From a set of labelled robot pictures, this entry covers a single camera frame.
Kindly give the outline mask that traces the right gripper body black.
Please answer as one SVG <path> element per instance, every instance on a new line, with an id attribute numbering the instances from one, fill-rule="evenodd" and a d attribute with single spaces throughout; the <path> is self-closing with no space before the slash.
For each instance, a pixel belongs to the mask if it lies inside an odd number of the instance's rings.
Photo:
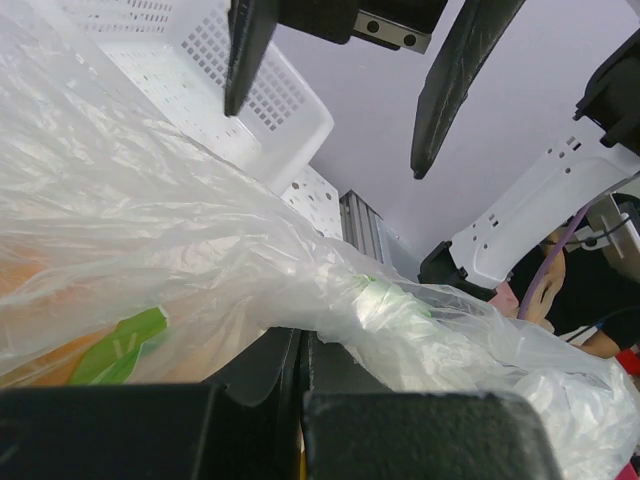
<path id="1" fill-rule="evenodd" d="M 389 50 L 426 52 L 446 0 L 290 0 L 278 23 L 344 45 L 353 37 Z"/>

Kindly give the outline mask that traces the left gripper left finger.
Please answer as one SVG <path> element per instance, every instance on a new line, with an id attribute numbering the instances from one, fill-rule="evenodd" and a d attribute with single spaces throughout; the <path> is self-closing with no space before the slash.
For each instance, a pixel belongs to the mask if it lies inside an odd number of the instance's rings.
<path id="1" fill-rule="evenodd" d="M 5 479 L 294 479 L 296 330 L 267 331 L 199 383 L 1 393 Z"/>

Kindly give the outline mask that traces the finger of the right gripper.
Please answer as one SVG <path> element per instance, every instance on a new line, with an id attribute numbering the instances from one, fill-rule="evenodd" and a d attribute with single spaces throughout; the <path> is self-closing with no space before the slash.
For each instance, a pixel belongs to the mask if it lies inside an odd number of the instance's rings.
<path id="1" fill-rule="evenodd" d="M 423 179 L 434 164 L 470 86 L 523 0 L 467 0 L 439 50 L 419 95 L 410 166 Z"/>
<path id="2" fill-rule="evenodd" d="M 231 0 L 224 114 L 235 117 L 251 90 L 278 21 L 278 2 Z"/>

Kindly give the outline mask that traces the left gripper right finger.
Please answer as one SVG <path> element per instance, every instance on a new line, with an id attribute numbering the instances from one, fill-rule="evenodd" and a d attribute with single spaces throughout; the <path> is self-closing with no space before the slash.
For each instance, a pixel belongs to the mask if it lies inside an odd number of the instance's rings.
<path id="1" fill-rule="evenodd" d="M 558 479 L 539 415 L 505 392 L 391 391 L 344 347 L 301 341 L 309 479 Z"/>

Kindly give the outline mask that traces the clear printed plastic bag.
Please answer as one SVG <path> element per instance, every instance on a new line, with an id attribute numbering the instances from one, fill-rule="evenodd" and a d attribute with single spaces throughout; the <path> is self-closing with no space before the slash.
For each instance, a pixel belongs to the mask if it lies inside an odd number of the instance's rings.
<path id="1" fill-rule="evenodd" d="M 566 479 L 611 479 L 639 441 L 614 362 L 321 236 L 262 184 L 99 77 L 29 3 L 1 5 L 1 248 L 124 305 L 204 293 L 218 315 L 315 331 L 395 391 L 522 395 Z"/>

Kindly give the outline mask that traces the orange fake pineapple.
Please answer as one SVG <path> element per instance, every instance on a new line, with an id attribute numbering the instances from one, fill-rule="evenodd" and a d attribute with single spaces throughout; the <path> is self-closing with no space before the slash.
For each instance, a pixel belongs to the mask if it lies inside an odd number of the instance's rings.
<path id="1" fill-rule="evenodd" d="M 263 334 L 218 315 L 204 293 L 126 306 L 105 277 L 65 279 L 41 251 L 1 248 L 1 385 L 186 383 L 219 371 Z"/>

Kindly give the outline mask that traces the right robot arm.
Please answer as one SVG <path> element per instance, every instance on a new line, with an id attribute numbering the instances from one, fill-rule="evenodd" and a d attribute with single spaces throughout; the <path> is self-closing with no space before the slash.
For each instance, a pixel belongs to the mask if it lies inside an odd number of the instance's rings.
<path id="1" fill-rule="evenodd" d="M 275 29 L 284 25 L 343 45 L 352 37 L 424 52 L 441 1 L 234 1 L 224 113 L 237 115 Z M 433 165 L 468 90 L 521 9 L 518 1 L 465 2 L 420 93 L 411 168 Z M 629 37 L 594 72 L 569 130 L 486 213 L 422 262 L 419 280 L 490 299 L 548 234 L 639 174 L 639 39 Z"/>

